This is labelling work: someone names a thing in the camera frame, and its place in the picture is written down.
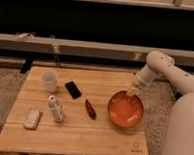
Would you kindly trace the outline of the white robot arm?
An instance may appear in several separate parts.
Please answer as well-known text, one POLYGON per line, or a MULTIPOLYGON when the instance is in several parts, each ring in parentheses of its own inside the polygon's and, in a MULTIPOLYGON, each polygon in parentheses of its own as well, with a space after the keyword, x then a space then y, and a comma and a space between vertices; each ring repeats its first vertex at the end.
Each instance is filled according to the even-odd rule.
POLYGON ((175 66, 175 60, 160 51, 146 56, 146 65, 135 75, 128 87, 134 95, 149 86, 158 74, 163 75, 181 93, 169 116, 161 155, 194 155, 194 76, 175 66))

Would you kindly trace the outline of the white gripper wrist block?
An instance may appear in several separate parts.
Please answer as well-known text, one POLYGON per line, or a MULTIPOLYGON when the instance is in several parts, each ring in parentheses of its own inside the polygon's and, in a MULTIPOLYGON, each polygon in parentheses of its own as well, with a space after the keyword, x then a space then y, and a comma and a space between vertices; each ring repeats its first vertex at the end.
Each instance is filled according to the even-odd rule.
POLYGON ((139 89, 144 89, 145 87, 148 87, 148 83, 145 82, 141 77, 135 77, 133 80, 133 86, 130 86, 128 88, 128 91, 126 93, 127 96, 134 96, 140 94, 139 89))

